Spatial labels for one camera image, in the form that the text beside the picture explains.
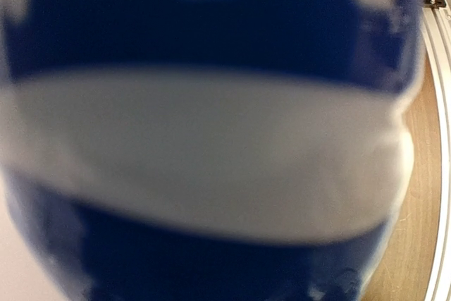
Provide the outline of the blue label water bottle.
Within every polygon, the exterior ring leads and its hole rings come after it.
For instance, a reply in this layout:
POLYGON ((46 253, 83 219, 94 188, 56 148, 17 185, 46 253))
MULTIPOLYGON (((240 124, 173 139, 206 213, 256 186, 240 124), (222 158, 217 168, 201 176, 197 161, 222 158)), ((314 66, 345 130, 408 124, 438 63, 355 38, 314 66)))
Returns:
POLYGON ((359 300, 421 0, 1 0, 1 170, 69 300, 359 300))

